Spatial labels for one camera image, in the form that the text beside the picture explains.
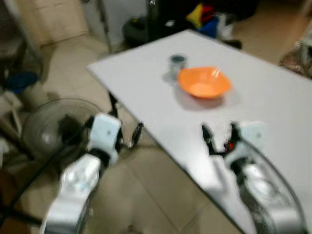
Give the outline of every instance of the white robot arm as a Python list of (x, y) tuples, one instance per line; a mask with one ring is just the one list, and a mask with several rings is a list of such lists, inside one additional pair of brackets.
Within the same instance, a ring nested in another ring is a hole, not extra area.
[(62, 174), (59, 193), (48, 210), (40, 234), (82, 232), (92, 194), (105, 169), (118, 160), (120, 131), (120, 120), (106, 114), (94, 118), (88, 153)]
[[(202, 126), (209, 155), (222, 156), (236, 176), (242, 203), (249, 210), (259, 234), (305, 234), (305, 218), (299, 200), (280, 172), (263, 154), (266, 127), (261, 122), (232, 124), (225, 151), (217, 152), (209, 128)], [(273, 169), (282, 184), (267, 172)]]

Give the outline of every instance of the blue object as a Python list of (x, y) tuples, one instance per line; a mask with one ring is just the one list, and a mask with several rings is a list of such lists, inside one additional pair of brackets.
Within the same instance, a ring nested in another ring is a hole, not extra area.
[(216, 38), (217, 35), (217, 26), (219, 23), (219, 19), (218, 17), (213, 17), (212, 21), (210, 21), (209, 23), (207, 23), (205, 26), (203, 26), (202, 28), (197, 29), (198, 32), (205, 34), (211, 38)]
[(5, 88), (15, 94), (20, 94), (28, 86), (33, 85), (38, 81), (38, 76), (34, 72), (20, 72), (10, 76), (5, 81)]

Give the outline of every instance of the metal cup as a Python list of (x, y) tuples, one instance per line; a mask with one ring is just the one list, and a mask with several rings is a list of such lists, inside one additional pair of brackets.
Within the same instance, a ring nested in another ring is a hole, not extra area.
[(179, 72), (186, 68), (186, 58), (182, 55), (172, 55), (170, 57), (170, 74), (173, 80), (177, 80)]

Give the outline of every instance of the wooden door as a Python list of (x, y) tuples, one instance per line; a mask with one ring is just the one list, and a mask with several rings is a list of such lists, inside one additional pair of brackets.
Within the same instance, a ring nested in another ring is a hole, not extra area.
[(38, 44), (47, 44), (87, 32), (78, 0), (18, 0), (26, 26)]

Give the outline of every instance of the orange bowl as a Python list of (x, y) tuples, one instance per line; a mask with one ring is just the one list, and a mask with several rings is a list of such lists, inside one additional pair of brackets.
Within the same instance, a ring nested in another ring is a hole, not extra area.
[(181, 88), (197, 98), (217, 98), (230, 90), (231, 82), (215, 67), (184, 69), (178, 75)]

